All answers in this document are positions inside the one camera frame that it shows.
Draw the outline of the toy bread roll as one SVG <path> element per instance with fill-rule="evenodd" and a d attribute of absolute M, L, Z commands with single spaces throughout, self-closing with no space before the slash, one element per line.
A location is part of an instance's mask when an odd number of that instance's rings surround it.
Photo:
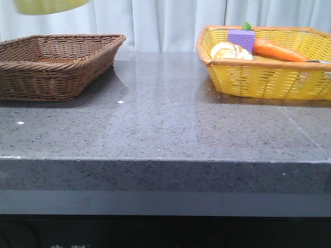
<path fill-rule="evenodd" d="M 253 60 L 253 55 L 249 51 L 231 42 L 220 42 L 216 44 L 213 46 L 209 55 L 211 59 L 230 58 Z"/>

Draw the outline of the dark object in basket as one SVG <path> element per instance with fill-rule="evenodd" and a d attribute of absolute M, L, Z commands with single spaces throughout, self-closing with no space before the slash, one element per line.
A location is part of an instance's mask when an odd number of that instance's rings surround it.
<path fill-rule="evenodd" d="M 305 61 L 307 63 L 322 63 L 322 64 L 331 64 L 330 61 L 325 61 L 325 60 L 307 60 Z"/>

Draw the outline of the purple sponge block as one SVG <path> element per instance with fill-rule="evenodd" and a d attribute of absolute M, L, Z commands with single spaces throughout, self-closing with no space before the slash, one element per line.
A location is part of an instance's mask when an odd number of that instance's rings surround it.
<path fill-rule="evenodd" d="M 240 45 L 248 52 L 252 52 L 255 41 L 255 33 L 251 30 L 231 29 L 228 31 L 227 41 Z"/>

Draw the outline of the yellowish clear tape roll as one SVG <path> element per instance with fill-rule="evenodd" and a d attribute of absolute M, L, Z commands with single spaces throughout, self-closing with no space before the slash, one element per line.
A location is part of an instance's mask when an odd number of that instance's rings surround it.
<path fill-rule="evenodd" d="M 60 13 L 87 4 L 89 0 L 16 0 L 13 1 L 18 13 L 36 16 Z"/>

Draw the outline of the white curtain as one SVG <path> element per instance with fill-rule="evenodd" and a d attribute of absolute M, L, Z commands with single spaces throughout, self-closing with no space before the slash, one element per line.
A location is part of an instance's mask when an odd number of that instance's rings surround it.
<path fill-rule="evenodd" d="M 193 52 L 207 25 L 313 27 L 330 32 L 330 1 L 90 1 L 23 15 L 1 1 L 1 40 L 35 34 L 123 34 L 123 51 Z"/>

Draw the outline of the brown wicker basket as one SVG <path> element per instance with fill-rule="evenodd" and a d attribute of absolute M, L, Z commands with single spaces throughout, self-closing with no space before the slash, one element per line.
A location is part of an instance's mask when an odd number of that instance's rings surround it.
<path fill-rule="evenodd" d="M 1 42 L 1 100 L 74 99 L 113 66 L 122 34 L 32 35 Z"/>

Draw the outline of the orange toy carrot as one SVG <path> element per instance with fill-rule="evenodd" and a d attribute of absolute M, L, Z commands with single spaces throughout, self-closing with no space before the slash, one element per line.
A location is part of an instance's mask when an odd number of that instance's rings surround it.
<path fill-rule="evenodd" d="M 260 56 L 293 62 L 306 62 L 309 58 L 302 53 L 282 47 L 265 38 L 255 38 L 252 51 Z"/>

